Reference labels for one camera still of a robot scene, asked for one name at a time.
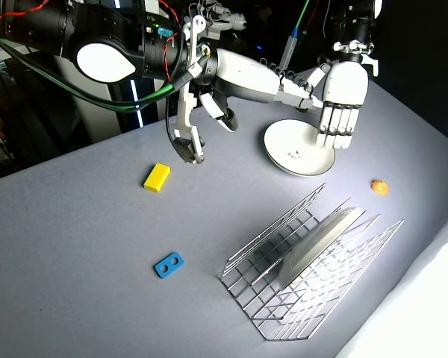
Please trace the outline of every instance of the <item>plate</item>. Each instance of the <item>plate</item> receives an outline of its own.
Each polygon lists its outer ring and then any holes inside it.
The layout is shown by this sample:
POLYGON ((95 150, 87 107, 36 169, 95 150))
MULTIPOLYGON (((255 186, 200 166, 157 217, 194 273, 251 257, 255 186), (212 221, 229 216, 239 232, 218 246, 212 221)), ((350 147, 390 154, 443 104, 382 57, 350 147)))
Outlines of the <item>plate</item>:
POLYGON ((298 278, 364 211, 357 207, 337 211, 327 216, 307 233, 284 258, 277 277, 281 289, 289 286, 298 278))
POLYGON ((308 177, 327 172, 335 162, 333 148, 315 145, 317 129, 295 119, 273 123, 264 134, 270 159, 288 173, 308 177))

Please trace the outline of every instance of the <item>tabletop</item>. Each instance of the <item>tabletop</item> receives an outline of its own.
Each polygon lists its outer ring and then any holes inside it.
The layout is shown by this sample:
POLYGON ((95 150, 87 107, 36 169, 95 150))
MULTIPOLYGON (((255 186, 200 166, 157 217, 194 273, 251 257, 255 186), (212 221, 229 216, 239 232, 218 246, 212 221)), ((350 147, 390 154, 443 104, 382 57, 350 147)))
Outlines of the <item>tabletop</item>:
POLYGON ((448 217, 448 139, 375 84, 355 137, 324 175, 299 178, 267 157, 282 104, 231 98, 240 128, 204 110, 202 165, 181 162, 163 122, 0 180, 0 357, 334 357, 448 217), (143 181, 161 162, 160 193, 143 181), (386 197, 370 189, 389 183, 386 197), (347 198, 405 219, 397 235, 311 339, 266 342, 218 280, 226 260, 320 184, 320 218, 347 198), (165 280, 153 265, 177 251, 165 280))

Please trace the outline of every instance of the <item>wire dish rack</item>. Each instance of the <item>wire dish rack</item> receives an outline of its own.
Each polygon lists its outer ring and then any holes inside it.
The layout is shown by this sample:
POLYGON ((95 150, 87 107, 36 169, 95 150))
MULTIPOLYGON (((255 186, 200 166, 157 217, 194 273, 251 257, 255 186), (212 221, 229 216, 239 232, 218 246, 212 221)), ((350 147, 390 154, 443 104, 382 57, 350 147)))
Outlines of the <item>wire dish rack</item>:
POLYGON ((364 233, 379 216, 348 229, 298 278, 281 289, 277 282, 279 264, 319 224, 308 208, 324 185, 230 257, 220 276, 233 299, 267 340, 308 339, 315 334, 403 223, 401 220, 371 238, 364 233))

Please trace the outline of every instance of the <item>yellow sponge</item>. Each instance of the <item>yellow sponge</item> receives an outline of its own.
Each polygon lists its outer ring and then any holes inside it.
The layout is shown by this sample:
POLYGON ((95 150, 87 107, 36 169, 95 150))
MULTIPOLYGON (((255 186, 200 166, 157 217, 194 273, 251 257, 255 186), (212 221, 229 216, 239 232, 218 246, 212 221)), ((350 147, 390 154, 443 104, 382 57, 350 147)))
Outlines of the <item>yellow sponge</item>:
POLYGON ((170 172, 171 168, 169 166, 156 163, 155 167, 151 171, 151 174, 144 182, 144 188, 151 190, 152 192, 159 192, 170 172))

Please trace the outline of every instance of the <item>robotic arm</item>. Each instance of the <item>robotic arm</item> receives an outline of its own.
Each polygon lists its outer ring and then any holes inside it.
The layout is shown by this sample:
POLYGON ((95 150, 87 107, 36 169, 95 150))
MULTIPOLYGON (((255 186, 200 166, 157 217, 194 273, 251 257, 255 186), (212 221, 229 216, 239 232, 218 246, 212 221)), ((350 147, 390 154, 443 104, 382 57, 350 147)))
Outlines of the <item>robotic arm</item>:
MULTIPOLYGON (((216 1, 206 0, 204 4, 211 5, 208 13, 228 15, 216 1)), ((203 107, 229 131, 237 129, 234 113, 227 106, 230 95, 259 102, 280 101, 304 110, 323 108, 317 144, 347 148, 367 92, 368 78, 362 65, 371 63, 378 68, 368 55, 373 50, 370 27, 378 16, 379 4, 349 0, 345 34, 342 42, 334 45, 341 53, 340 62, 332 69, 323 64, 305 80, 199 40, 209 29, 209 21, 201 15, 182 28, 186 37, 183 51, 172 45, 175 27, 163 16, 72 0, 48 0, 40 11, 3 18, 0 37, 68 58, 88 78, 107 84, 136 75, 164 79, 168 65, 176 65, 178 72, 192 74, 203 107), (201 67, 198 61, 203 56, 208 61, 201 67), (322 102, 313 91, 327 72, 322 102)), ((0 0, 0 13, 33 6, 37 0, 0 0)), ((187 83, 180 89, 173 145, 191 163, 204 160, 197 127, 190 123, 196 104, 187 83)))

